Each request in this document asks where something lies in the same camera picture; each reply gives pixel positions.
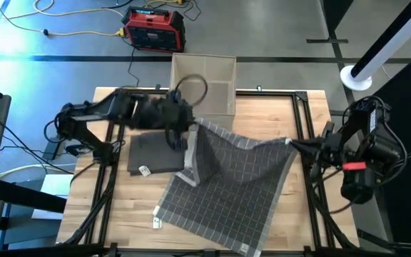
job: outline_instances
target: yellow extension cord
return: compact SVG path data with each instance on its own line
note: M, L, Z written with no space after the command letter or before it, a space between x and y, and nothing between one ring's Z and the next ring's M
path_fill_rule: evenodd
M2 17L0 17L0 19L6 19L8 22L10 22L12 25L14 25L15 27L17 27L19 29L44 33L44 30L29 29L29 28L24 28L22 26L16 25L11 20L21 18L21 17L30 16L30 15L34 15L34 14L44 14L44 15L48 15L48 16L65 16L65 15L70 15L70 14L82 14L82 13L93 12L93 11L113 11L113 12L116 12L117 14L119 14L120 16L123 17L123 14L121 14L120 12L118 12L116 10L113 10L113 9L89 9L89 10L82 10L82 11L70 11L70 12L66 12L66 13L62 13L62 14L49 14L49 13L46 13L45 11L50 9L54 5L54 0L51 0L50 4L47 7L43 8L43 9L38 9L37 5L38 5L39 2L40 2L40 0L36 0L33 3L33 7L36 11L33 11L31 13L27 13L27 14L12 16L12 17L7 17L6 14L3 13L3 11L1 10L1 7L0 7L0 12L2 14ZM73 35L79 35L79 34L97 34L97 35L101 35L101 36L121 36L121 37L124 37L123 29L118 30L114 34L101 33L101 32L97 32L97 31L77 31L77 32L71 32L71 33L56 33L56 32L50 32L49 31L48 34L49 35L54 35L54 36L73 36Z

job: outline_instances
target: cable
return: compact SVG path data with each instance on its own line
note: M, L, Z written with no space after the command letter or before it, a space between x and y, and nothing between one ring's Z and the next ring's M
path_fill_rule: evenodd
M110 7L101 7L102 9L117 9L117 8L120 8L120 7L123 7L123 6L126 6L126 5L128 5L129 3L131 3L133 0L129 0L129 1L127 1L126 3L124 3L124 4L119 4L118 6L110 6Z
M387 132L394 138L394 140L396 140L397 144L399 144L400 148L402 149L402 154L404 156L404 158L403 158L404 161L402 162L402 165L398 168L398 170L396 172L394 172L394 174L391 177L386 178L384 181L382 181L382 183L378 184L377 187L378 186L383 186L386 183L389 183L391 180L393 180L397 176L399 176L402 173L402 171L404 170L404 168L406 167L406 165L407 165L407 150L405 149L404 144L396 136L394 131L392 131L392 129L388 126L388 124L386 122L383 124L383 126L385 127Z
M131 75L133 78L136 79L136 87L139 86L139 78L131 73L131 67L133 65L133 59L134 59L134 51L136 50L136 48L134 46L132 46L130 43L126 42L124 38L121 38L121 40L123 40L123 42L125 42L125 44L131 46L133 48L133 51L131 52L131 60L129 61L129 67L128 67L128 73L129 75Z
M315 191L315 189L321 184L324 183L326 180L328 180L329 178L333 177L334 175L337 175L339 172L341 172L342 169L338 169L335 170L334 172L332 172L331 174L327 175L326 177L320 179L314 186L313 186L313 190Z
M384 65L382 65L382 70L383 70L383 72L385 72L386 77L388 77L389 79L392 79L392 77L390 75L388 75L388 72L386 72Z
M77 174L74 174L74 176L72 176L71 178L71 182L69 185L72 185L72 182L74 180L76 180L76 178L78 178L83 172L87 171L88 169L90 169L91 167L93 167L96 164L96 162L91 163L90 165L88 165L87 167L81 169L80 171L77 172Z
M195 20L197 20L197 19L199 18L199 16L201 15L202 11L199 9L199 5L198 5L198 2L196 2L196 0L189 0L188 3L190 3L190 2L191 2L191 7L190 7L188 10L185 10L185 11L183 12L183 15L184 15L187 19L189 19L190 21L195 21ZM193 4L193 3L196 4L196 8L198 9L199 12L198 12L198 14L196 15L196 17L191 18L191 17L188 16L186 13L189 12L189 11L194 7L194 4Z
M350 201L349 203L347 203L347 205L343 206L342 208L339 208L335 211L330 211L329 214L337 214L340 212L343 212L344 210L348 209L349 207L351 207L351 205L355 204L356 200L354 201Z
M59 164L57 166L72 166L72 165L76 165L76 164L75 163L68 163L68 164ZM22 170L27 169L27 168L36 168L36 167L42 167L42 166L39 165L39 164L31 164L31 165L27 165L27 166L21 166L21 167L18 167L18 168L13 168L11 170L0 173L0 178L3 177L3 176L7 176L7 175L9 175L10 173L13 173L13 172L22 171ZM49 165L45 165L45 167L46 167L46 169L49 169L49 170L52 170L52 171L60 171L57 168L50 167Z
M177 83L177 86L176 86L176 88L174 89L174 91L176 92L176 94L177 94L177 90L178 90L178 88L180 87L180 85L181 85L184 81L186 81L186 80L188 80L188 79L199 79L199 80L201 80L201 81L203 82L203 84L204 84L204 93L203 93L203 95L202 95L194 104L191 104L191 106L194 107L194 106L197 106L198 104L202 103L202 101L204 100L204 98L207 96L208 84L207 84L206 79L205 79L204 77L202 77L201 75L199 75L199 74L187 75L187 76L184 76L184 77Z
M9 127L7 127L6 125L4 125L2 122L0 122L0 126L2 126L3 128L7 129L7 131L8 131L10 134L12 134L12 136L14 136L14 138L15 138L17 141L19 141L19 142L26 148L26 150L28 150L30 153L32 153L32 154L35 155L37 158L39 158L40 160L42 160L44 163L47 163L48 165L50 165L50 166L52 166L52 167L54 167L54 168L57 168L57 169L59 169L59 170L61 170L61 171L63 171L63 172L70 173L70 171L63 170L62 168L59 168L58 166L55 166L55 165L49 163L47 160L44 160L42 157L40 157L39 155L37 155L37 154L36 154L33 150L31 150Z
M162 3L158 6L150 6L150 7L153 8L153 9L158 9L162 6L169 6L169 7L173 7L173 8L184 9L184 8L188 7L189 3L190 3L189 1L185 1L185 3L183 3L183 4L185 4L184 6L181 5L181 4L178 4L178 5L175 6L175 5L172 5L172 4L169 4L169 3Z
M25 152L26 152L27 154L33 156L32 153L27 152L27 150L28 150L27 148L24 148L23 146L17 145L17 144L14 142L14 140L8 138L8 137L5 136L5 135L3 135L3 137L4 137L5 139L9 140L10 142L12 142L12 143L15 145L15 146L7 146L7 148L20 148L20 149L25 150ZM42 153L42 154L55 154L56 156L62 156L62 155L65 155L65 154L70 154L70 153L68 153L68 152L65 152L65 153L49 153L49 152L45 152L45 151L41 151L41 150L33 150L33 151L38 152L38 153Z
M351 249L358 249L348 238L347 236L340 230L339 226L336 224L332 216L326 211L323 206L320 205L320 197L313 193L313 204L315 205L318 212L320 212L321 216L325 223L327 223L331 230L333 231L334 236L338 240L339 244L342 248L351 248Z
M113 10L113 9L105 9L105 8L88 9L88 10L81 10L81 11L69 11L69 12L62 13L62 14L49 14L49 13L46 13L46 12L44 12L44 11L42 11L42 10L39 10L39 9L37 8L37 4L38 4L39 2L40 2L40 0L36 0L36 1L34 2L34 4L33 4L34 9L35 9L37 12L39 12L40 14L44 14L44 15L48 15L48 16L65 16L65 15L70 15L70 14L83 14L83 13L93 12L93 11L104 11L104 10L108 10L108 11L113 11L114 13L117 13L118 15L120 15L120 16L123 17L123 14L122 14L122 13L120 13L120 12L118 12L118 11L116 11L116 10Z
M342 114L342 126L345 124L345 115L347 114L347 111L350 110L350 107L347 107Z
M51 1L50 4L47 7L41 9L41 11L46 11L46 10L50 9L53 5L54 5L54 1ZM17 19L17 18L21 18L21 17L34 15L34 14L38 14L38 12L33 11L33 12L27 13L27 14L20 14L20 15L17 15L17 16L6 17L6 19Z
M15 143L14 140L8 138L8 137L5 136L5 135L3 135L3 137L4 137L5 139L9 140L10 142L12 142L12 144L15 145L15 147L23 149L23 151L24 151L25 153L31 155L31 156L34 158L34 160L36 160L37 162L39 162L39 164L41 164L42 168L44 168L44 171L45 171L46 175L49 173L49 172L47 171L47 168L42 164L42 162L41 162L40 160L38 160L33 154L31 154L30 152L28 152L28 150L27 150L26 148L19 146L18 144Z
M121 13L119 13L119 12L113 10L113 9L89 9L89 10L83 10L83 11L71 11L71 12L63 13L63 14L48 14L48 13L45 13L44 11L42 11L43 9L42 9L42 10L39 10L39 9L37 8L37 3L38 3L39 1L40 1L40 0L36 0L36 2L34 2L34 8L35 8L35 10L37 10L37 13L44 14L44 15L48 15L48 16L65 16L65 15L69 15L69 14L80 14L80 13L85 13L85 12L90 12L90 11L103 11L103 10L114 11L114 12L120 14L121 16L123 16L123 14L121 14ZM46 36L48 36L48 35L54 35L54 36L73 36L73 35L79 35L79 34L97 34L97 35L101 35L101 36L122 36L122 34L121 34L120 31L117 31L117 32L114 33L114 34L106 34L106 33L101 33L101 32L97 32L97 31L77 31L77 32L71 32L71 33L56 33L56 32L49 32L47 29L43 29L43 30L29 29L29 28L25 28L25 27L16 25L14 22L12 22L12 21L11 21L11 18L8 18L8 17L6 16L6 14L4 14L4 12L3 12L2 9L1 9L1 7L0 7L0 12L1 12L1 15L2 15L10 24L12 24L13 26L15 26L16 28L23 29L23 30L26 30L26 31L41 32L41 33L43 33L43 34L46 35ZM30 13L30 14L22 14L22 15L19 15L19 16L20 16L20 17L21 17L21 16L28 16L28 15L32 15L32 14L33 14L33 13Z
M50 143L61 143L63 141L65 141L66 139L60 139L58 141L53 141L49 138L49 136L47 136L47 128L49 127L50 124L52 123L56 123L56 118L53 121L48 122L45 126L44 126L44 138L46 138L46 140Z
M196 2L196 0L187 0L187 1L184 3L184 4L186 4L186 5L184 5L184 6L182 6L182 5L180 5L180 4L177 5L177 6L173 6L173 5L168 4L168 3L171 3L171 1L151 1L151 2L148 2L148 3L146 2L146 0L144 0L144 1L145 1L145 3L146 3L146 5L145 5L144 7L151 7L151 8L153 8L153 9L158 9L158 8L160 8L160 7L162 7L162 6L165 6L165 5L170 6L170 7L173 7L173 8L183 9L183 8L187 8L187 7L189 6L189 4L191 3L191 6L190 6L187 10L185 10L185 11L183 12L183 15L184 15L187 19L189 19L190 21L195 21L195 20L197 20L198 17L199 17L199 16L201 15L201 13L202 13L202 10L199 9L199 5L198 5L198 2ZM151 6L150 3L153 3L153 2L163 2L163 3L160 4L160 5L158 5L158 6ZM196 15L195 18L191 18L189 15L186 14L187 12L189 12L189 11L194 7L193 2L196 4L196 8L199 10L198 15Z
M17 146L17 145L15 145L15 146L3 146L2 148L0 148L0 151L3 151L3 150L6 149L6 148L21 148L21 149L23 149L23 150L27 150L27 151L28 151L27 148L24 148L23 146ZM32 150L32 151L39 152L39 153L46 153L46 152L43 152L43 151L40 151L40 150ZM32 153L27 152L27 154L33 156L34 159L36 159L37 161L39 161Z
M148 6L150 6L150 4L153 4L153 3L176 3L176 2L177 2L177 0L170 0L170 1L166 1L166 0L153 0L153 1L148 2L148 3L144 6L144 8L147 8Z

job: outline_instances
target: white cable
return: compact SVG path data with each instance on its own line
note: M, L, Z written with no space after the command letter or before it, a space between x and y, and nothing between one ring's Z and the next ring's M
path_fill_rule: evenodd
M35 12L31 12L31 13L27 13L27 14L21 14L21 15L14 16L14 17L7 17L6 14L2 11L2 9L0 7L0 12L1 12L1 15L3 16L3 17L0 17L0 19L6 19L10 24L14 25L15 27L17 27L19 29L44 33L44 31L48 31L48 30L38 30L38 29L25 28L25 27L16 25L14 22L11 21L11 19L25 17L25 16L29 16L29 15L33 15L33 14L44 14L44 15L48 15L48 16L65 16L65 15L69 15L69 14L80 14L80 13L86 13L86 12L92 12L92 11L103 11L103 10L113 11L113 12L116 12L117 14L119 14L120 16L123 16L123 14L121 14L120 12L118 12L116 10L113 10L113 9L88 9L88 10L82 10L82 11L70 11L70 12L66 12L66 13L62 13L62 14L49 14L49 13L46 13L44 11L49 9L54 4L54 0L51 0L50 5L48 5L46 8L43 8L43 9L38 9L37 8L37 4L39 3L39 1L40 0L36 0L34 2L34 8L36 10ZM78 34L98 34L98 35L101 35L101 36L122 36L120 31L117 31L114 34L101 33L101 32L97 32L97 31L77 31L77 32L71 32L71 33L49 32L48 33L48 35L54 35L54 36L72 36L72 35L78 35Z
M386 77L388 77L389 79L392 79L392 77L390 75L388 75L388 72L386 72L385 67L382 65L382 70L383 72L385 72Z
M60 166L61 167L61 166L72 166L72 165L76 165L76 163L58 164L58 165L55 165L55 166ZM52 170L52 171L62 171L62 170L54 168L54 167L52 167L48 164L44 164L44 166L45 166L45 168L47 168L49 170ZM13 173L13 172L22 171L22 170L27 169L27 168L36 168L36 167L42 168L42 165L41 164L32 164L32 165L21 166L21 167L18 167L18 168L13 168L11 170L0 173L0 178L2 178L4 176L7 176L7 175L9 175L10 173Z

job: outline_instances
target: black cable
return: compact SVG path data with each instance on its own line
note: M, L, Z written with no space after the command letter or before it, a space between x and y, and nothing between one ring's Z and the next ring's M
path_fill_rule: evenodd
M81 169L79 172L77 172L77 174L74 174L74 176L72 176L71 178L71 182L69 185L72 185L72 181L76 180L76 178L78 178L83 172L87 171L88 169L90 169L91 167L93 167L96 163L93 162L90 165L88 165L87 167Z
M26 148L19 146L18 144L15 143L14 140L12 140L11 138L8 138L8 137L5 136L5 135L3 135L3 137L4 137L5 139L9 140L10 142L12 142L12 143L15 145L14 148L21 148L21 149L23 149L23 151L24 151L25 153L31 155L31 156L34 158L34 160L36 160L37 162L39 162L39 164L41 164L41 166L42 166L42 168L44 169L46 175L49 174L49 172L47 171L47 168L45 167L45 165L44 165L40 160L38 160L32 153L28 152L28 150L27 150Z
M358 247L355 246L347 238L347 236L340 230L339 226L336 224L336 222L331 217L329 212L326 211L324 207L320 204L320 197L316 193L313 193L313 204L315 205L318 212L320 212L321 216L323 217L324 222L327 223L329 227L331 227L331 230L333 231L334 236L336 237L336 239L338 240L342 248L357 249Z
M396 172L394 172L394 174L393 174L391 177L384 179L384 180L382 181L382 183L378 184L377 186L383 186L383 185L385 185L386 183L388 183L388 182L390 182L391 180L393 180L394 178L396 178L397 176L399 176L399 175L402 173L402 171L404 170L404 168L406 167L406 165L407 165L407 150L405 149L404 144L403 144L403 143L401 142L401 140L396 136L396 134L394 133L394 131L392 131L392 129L388 126L388 124L387 124L386 122L383 124L383 126L385 127L385 129L387 130L387 132L394 138L394 140L396 140L396 142L399 144L400 148L402 149L402 154L403 154L403 156L404 156L404 158L403 158L404 161L403 161L402 165L398 168L398 170L397 170Z
M15 146L7 146L7 148L20 148L20 149L27 150L27 148L24 148L23 146L17 145L17 144L14 142L14 140L8 138L7 136L3 136L3 137L4 137L5 139L9 140L10 142L12 142L12 143L15 145ZM55 154L55 153L48 153L48 152L41 151L41 150L33 150L33 151L38 152L38 153L42 153L42 154ZM57 156L62 156L62 155L64 155L64 154L69 154L69 153L57 153L56 155L57 155Z
M201 11L201 9L199 9L199 5L198 5L198 2L196 2L196 0L189 0L188 3L190 3L190 2L191 2L191 7L188 8L188 10L185 10L185 11L183 12L183 15L184 15L187 19L189 19L190 21L195 21L195 20L197 20L197 19L199 18L199 16L201 15L202 11ZM196 4L196 8L197 8L197 10L198 10L199 12L198 12L198 14L196 15L196 17L191 18L191 17L188 16L186 13L189 12L189 11L194 7L194 4L193 4L193 3Z
M186 80L188 80L188 79L199 79L199 80L201 80L201 81L203 82L203 84L204 84L204 93L203 93L203 95L202 95L194 104L191 104L191 106L194 107L194 106L197 106L198 104L202 103L202 101L204 101L204 98L207 96L207 92L208 92L208 84L207 84L206 79L205 79L204 77L202 77L201 75L199 75L199 74L191 74L191 75L184 76L184 77L177 83L176 88L174 89L174 91L177 93L177 90L178 90L178 88L180 87L180 85L181 85L184 81L186 81Z
M126 6L126 5L130 4L132 1L133 0L129 0L124 4L119 4L118 6L101 7L101 9L117 9L117 8L120 8L120 7L123 7L123 6Z
M120 140L120 141L113 142L113 144L114 143L120 143L120 147L118 148L118 150L120 151L121 147L126 144L126 141ZM87 217L85 217L85 220L83 221L83 223L78 227L78 229L76 229L73 235L64 242L64 244L78 244L78 242L82 239L83 235L88 230L90 225L96 220L96 217L98 213L101 211L104 204L106 204L109 201L109 199L112 197L112 193L115 188L115 180L116 180L116 176L109 177L106 189L101 194L101 197L96 202L96 205L90 210Z
M125 42L125 44L133 47L133 51L131 52L131 60L129 61L128 74L136 79L136 87L138 87L139 86L139 78L136 75L131 73L131 66L133 65L134 51L136 50L136 47L134 47L130 43L126 42L124 38L121 38L121 40L123 40L123 42Z
M331 174L327 175L326 177L320 179L314 186L313 186L313 190L315 191L315 189L321 184L324 183L326 180L328 180L329 178L333 177L334 175L337 175L339 172L341 172L341 169L335 170L334 172L332 172Z
M343 206L342 208L339 208L339 209L337 209L337 210L335 210L335 211L330 211L329 214L337 214L337 213L343 212L344 210L348 209L348 208L351 207L353 204L355 204L356 200L351 200L349 203L347 203L347 204L346 204L345 206Z
M12 136L14 136L14 138L15 138L18 142L20 142L20 143L26 148L27 151L29 151L30 153L32 153L33 155L35 155L37 158L39 158L40 160L42 160L44 163L46 163L46 164L48 164L48 165L50 165L50 166L52 166L52 167L54 167L54 168L57 168L58 170L63 171L63 172L65 172L65 173L71 173L70 171L67 171L67 170L65 170L65 169L59 168L58 166L55 166L55 165L49 163L47 160L44 160L42 157L40 157L39 155L37 155L37 154L36 154L33 150L31 150L9 127L7 127L6 125L4 125L2 122L0 122L0 126L2 126L3 128L7 129L7 131L8 131L10 134L12 134Z
M65 140L66 140L65 138L60 139L60 140L58 140L58 141L53 141L53 140L51 140L51 139L49 138L49 136L47 136L47 128L48 128L48 127L50 126L50 124L52 124L52 123L56 123L56 119L54 119L53 121L48 122L48 123L44 126L44 138L46 138L46 140L47 140L48 142L50 142L50 143L61 143L61 142L65 141Z
M120 143L120 146L118 146L118 151L121 150L121 147L124 146L126 144L126 141L121 140L121 141L115 141L112 143L112 145L114 145L115 143ZM72 185L72 181L74 181L77 177L79 177L83 172L89 170L91 167L93 167L95 164L97 164L96 162L91 163L90 165L88 165L87 167L83 168L82 170L80 170L79 172L77 172L77 174L74 174L74 176L71 178L71 182L69 185Z
M343 114L342 114L342 126L343 126L343 124L345 123L345 114L347 114L347 111L350 109L350 107L347 107L344 111L343 111Z

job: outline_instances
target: white pole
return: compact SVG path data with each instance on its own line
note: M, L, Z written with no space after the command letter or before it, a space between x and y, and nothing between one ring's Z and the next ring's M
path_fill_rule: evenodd
M387 39L383 39L384 35L385 34L383 34L372 47L378 47L376 45L378 43L381 44L381 42L379 42L380 40L387 41ZM372 74L374 74L410 38L411 18L373 57L370 57L370 60L363 60L368 53L360 59L360 61L363 61L364 63L367 62L364 66L358 68L357 64L356 66L344 67L342 71L340 71L340 79L343 84L349 89L356 91L364 91L368 89L372 85Z

